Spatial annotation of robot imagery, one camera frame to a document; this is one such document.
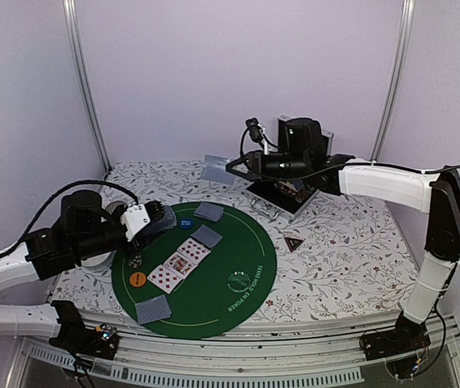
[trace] white cable tie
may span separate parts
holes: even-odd
[[[449,289],[449,288],[446,288],[446,289],[434,289],[433,287],[431,287],[429,285],[426,285],[425,283],[422,283],[418,279],[416,279],[416,283],[418,283],[419,285],[421,285],[422,287],[424,287],[426,289],[430,289],[431,291],[434,291],[435,293],[444,293],[445,291],[447,291]]]

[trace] blue poker chip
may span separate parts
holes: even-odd
[[[190,218],[184,218],[179,222],[179,228],[181,229],[190,229],[194,226],[194,221]]]

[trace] logo on poker mat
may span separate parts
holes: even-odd
[[[256,268],[255,279],[250,280],[249,276],[245,272],[233,272],[228,276],[228,287],[235,293],[244,293],[240,299],[228,307],[228,311],[234,311],[237,307],[242,305],[244,301],[251,295],[255,290],[256,285],[259,283],[260,276],[262,275],[262,265]]]

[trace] card stack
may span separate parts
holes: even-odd
[[[170,318],[172,316],[171,307],[165,295],[159,295],[148,301],[137,303],[134,305],[134,308],[137,313],[137,321],[141,325]]]
[[[224,208],[209,202],[201,202],[194,212],[194,216],[204,218],[205,220],[218,222],[224,214]]]
[[[171,293],[209,253],[209,249],[189,238],[163,265],[158,265],[147,279],[166,293]]]
[[[215,247],[222,240],[222,236],[219,233],[206,225],[201,225],[191,236],[209,249]]]

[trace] small triangular sign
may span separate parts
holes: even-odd
[[[287,244],[287,247],[289,250],[292,252],[296,251],[300,245],[303,244],[304,240],[301,240],[300,238],[294,238],[294,237],[284,237],[285,243]]]

